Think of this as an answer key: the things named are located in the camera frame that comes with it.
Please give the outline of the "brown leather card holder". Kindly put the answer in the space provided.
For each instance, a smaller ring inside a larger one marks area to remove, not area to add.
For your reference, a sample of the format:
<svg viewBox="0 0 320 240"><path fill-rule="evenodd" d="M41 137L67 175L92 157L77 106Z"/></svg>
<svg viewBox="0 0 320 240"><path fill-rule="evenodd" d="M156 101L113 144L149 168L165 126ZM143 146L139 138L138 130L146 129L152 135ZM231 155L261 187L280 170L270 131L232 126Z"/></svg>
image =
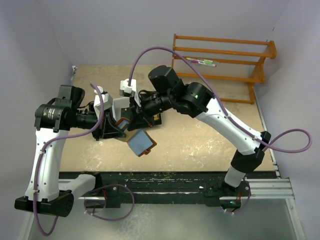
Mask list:
<svg viewBox="0 0 320 240"><path fill-rule="evenodd" d="M141 157L143 155L148 155L157 143L144 129L129 131L129 123L130 120L125 117L120 118L116 122L116 127L124 133L124 136L116 137L116 139L127 143L136 156Z"/></svg>

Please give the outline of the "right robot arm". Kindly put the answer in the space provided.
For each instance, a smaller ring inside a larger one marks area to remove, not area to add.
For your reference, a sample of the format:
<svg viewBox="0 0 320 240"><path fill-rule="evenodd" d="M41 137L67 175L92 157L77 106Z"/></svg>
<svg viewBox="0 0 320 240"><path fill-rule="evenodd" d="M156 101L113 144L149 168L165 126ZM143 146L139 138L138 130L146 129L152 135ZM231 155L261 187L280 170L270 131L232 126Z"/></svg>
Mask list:
<svg viewBox="0 0 320 240"><path fill-rule="evenodd" d="M198 82L184 84L171 67L160 65L149 72L148 78L155 88L154 92L137 91L134 79L125 79L120 83L124 94L135 101L131 107L130 130L138 128L142 122L152 125L155 115L169 109L212 127L236 147L222 183L226 195L235 195L245 175L262 163L265 156L263 144L270 142L271 134L256 131L230 111L223 110L217 96L204 85Z"/></svg>

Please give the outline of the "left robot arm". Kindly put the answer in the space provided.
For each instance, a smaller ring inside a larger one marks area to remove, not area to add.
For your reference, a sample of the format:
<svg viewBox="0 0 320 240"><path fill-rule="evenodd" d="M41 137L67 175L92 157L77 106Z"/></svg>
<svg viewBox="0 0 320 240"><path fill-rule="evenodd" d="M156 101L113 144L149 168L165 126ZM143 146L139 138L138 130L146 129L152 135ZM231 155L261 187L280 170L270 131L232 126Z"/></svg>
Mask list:
<svg viewBox="0 0 320 240"><path fill-rule="evenodd" d="M42 104L35 111L36 149L32 174L23 196L14 202L16 210L58 217L67 217L74 201L89 193L98 196L103 191L99 172L84 171L59 187L60 166L70 129L84 129L85 134L102 137L105 126L114 128L111 118L112 98L101 86L91 84L95 100L89 111L80 111L85 90L72 85L61 85L57 98Z"/></svg>

